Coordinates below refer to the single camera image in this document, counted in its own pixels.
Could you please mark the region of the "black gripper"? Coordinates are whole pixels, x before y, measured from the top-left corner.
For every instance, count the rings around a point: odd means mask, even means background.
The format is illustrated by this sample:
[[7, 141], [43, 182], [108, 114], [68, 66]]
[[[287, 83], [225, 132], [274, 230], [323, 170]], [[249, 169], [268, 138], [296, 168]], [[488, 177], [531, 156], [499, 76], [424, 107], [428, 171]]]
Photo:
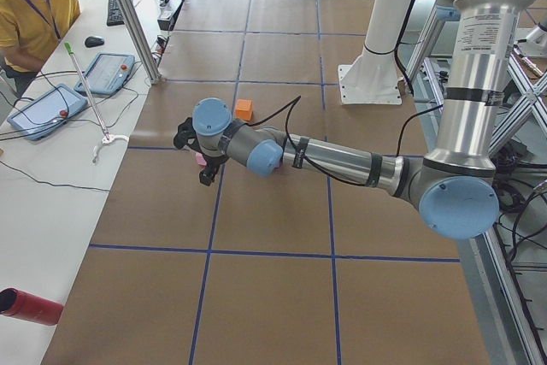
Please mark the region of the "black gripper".
[[213, 178], [217, 175], [220, 167], [226, 162], [226, 156], [221, 154], [220, 156], [210, 156], [202, 153], [203, 159], [206, 161], [206, 166], [199, 173], [199, 181], [202, 185], [211, 185]]

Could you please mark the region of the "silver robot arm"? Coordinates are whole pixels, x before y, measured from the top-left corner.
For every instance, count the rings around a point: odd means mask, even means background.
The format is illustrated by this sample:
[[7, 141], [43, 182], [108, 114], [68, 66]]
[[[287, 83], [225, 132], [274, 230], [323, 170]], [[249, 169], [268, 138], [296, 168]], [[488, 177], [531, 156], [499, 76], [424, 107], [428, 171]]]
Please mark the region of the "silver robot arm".
[[421, 159], [382, 156], [271, 127], [255, 129], [212, 97], [200, 101], [187, 120], [189, 138], [174, 142], [203, 154], [205, 185], [229, 159], [261, 176], [286, 162], [399, 197], [447, 238], [476, 237], [491, 228], [499, 212], [489, 146], [519, 15], [534, 1], [438, 0], [439, 6], [456, 8], [459, 25], [437, 142]]

